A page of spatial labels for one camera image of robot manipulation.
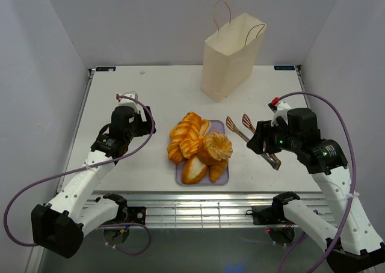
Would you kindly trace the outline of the long braided fake bread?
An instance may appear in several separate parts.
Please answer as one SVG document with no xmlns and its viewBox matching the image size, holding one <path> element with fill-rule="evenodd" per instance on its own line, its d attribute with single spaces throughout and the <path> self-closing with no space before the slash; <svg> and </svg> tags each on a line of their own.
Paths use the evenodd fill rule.
<svg viewBox="0 0 385 273">
<path fill-rule="evenodd" d="M 171 142 L 179 145 L 184 140 L 195 141 L 200 132 L 202 118 L 195 112 L 189 112 L 170 132 Z"/>
</svg>

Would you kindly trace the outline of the metal kitchen tongs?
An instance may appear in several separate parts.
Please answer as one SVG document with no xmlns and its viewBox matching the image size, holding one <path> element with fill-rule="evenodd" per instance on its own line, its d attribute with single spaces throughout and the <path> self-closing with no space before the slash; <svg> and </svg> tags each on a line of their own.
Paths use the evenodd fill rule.
<svg viewBox="0 0 385 273">
<path fill-rule="evenodd" d="M 278 171 L 282 164 L 281 160 L 275 154 L 265 151 L 265 141 L 258 138 L 256 128 L 252 125 L 247 114 L 242 116 L 242 124 L 253 133 L 252 138 L 247 137 L 240 129 L 238 129 L 229 116 L 226 117 L 227 128 L 240 136 L 247 143 L 247 148 L 255 152 L 255 154 L 260 155 L 274 170 Z"/>
</svg>

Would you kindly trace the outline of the short twisted fake bread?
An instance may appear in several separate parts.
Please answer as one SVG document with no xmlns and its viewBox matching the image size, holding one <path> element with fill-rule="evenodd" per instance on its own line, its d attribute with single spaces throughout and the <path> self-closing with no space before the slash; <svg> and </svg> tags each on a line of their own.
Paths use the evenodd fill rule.
<svg viewBox="0 0 385 273">
<path fill-rule="evenodd" d="M 197 138 L 196 140 L 183 140 L 180 144 L 180 151 L 182 153 L 182 156 L 185 159 L 190 159 L 193 157 L 197 152 L 198 149 L 203 141 L 203 137 Z"/>
</svg>

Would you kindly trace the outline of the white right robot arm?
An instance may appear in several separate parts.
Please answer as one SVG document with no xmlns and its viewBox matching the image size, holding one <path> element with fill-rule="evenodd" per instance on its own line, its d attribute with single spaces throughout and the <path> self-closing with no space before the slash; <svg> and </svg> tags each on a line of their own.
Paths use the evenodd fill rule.
<svg viewBox="0 0 385 273">
<path fill-rule="evenodd" d="M 273 120 L 259 121 L 247 147 L 256 154 L 292 152 L 324 195 L 339 230 L 308 208 L 299 195 L 284 192 L 257 213 L 266 223 L 291 221 L 328 256 L 334 272 L 360 272 L 384 263 L 384 241 L 369 221 L 340 147 L 321 137 L 316 114 L 309 108 L 277 110 Z"/>
</svg>

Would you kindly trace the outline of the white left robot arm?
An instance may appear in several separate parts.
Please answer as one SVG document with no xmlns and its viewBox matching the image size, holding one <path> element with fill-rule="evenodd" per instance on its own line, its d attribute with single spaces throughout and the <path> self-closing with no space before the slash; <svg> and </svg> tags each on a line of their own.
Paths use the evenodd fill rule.
<svg viewBox="0 0 385 273">
<path fill-rule="evenodd" d="M 111 122 L 99 132 L 82 171 L 48 204 L 31 212 L 34 242 L 65 258 L 72 257 L 86 235 L 103 224 L 122 224 L 128 217 L 127 201 L 108 193 L 88 208 L 84 205 L 102 179 L 115 167 L 135 137 L 151 132 L 150 117 L 142 118 L 135 105 L 119 105 Z"/>
</svg>

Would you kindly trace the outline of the round sugared fake bun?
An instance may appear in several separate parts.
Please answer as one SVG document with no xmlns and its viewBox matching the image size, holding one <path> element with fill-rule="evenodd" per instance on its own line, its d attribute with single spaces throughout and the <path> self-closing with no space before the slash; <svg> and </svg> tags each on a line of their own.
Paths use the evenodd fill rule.
<svg viewBox="0 0 385 273">
<path fill-rule="evenodd" d="M 232 142 L 219 132 L 208 133 L 200 142 L 197 156 L 207 166 L 228 161 L 233 153 Z"/>
</svg>

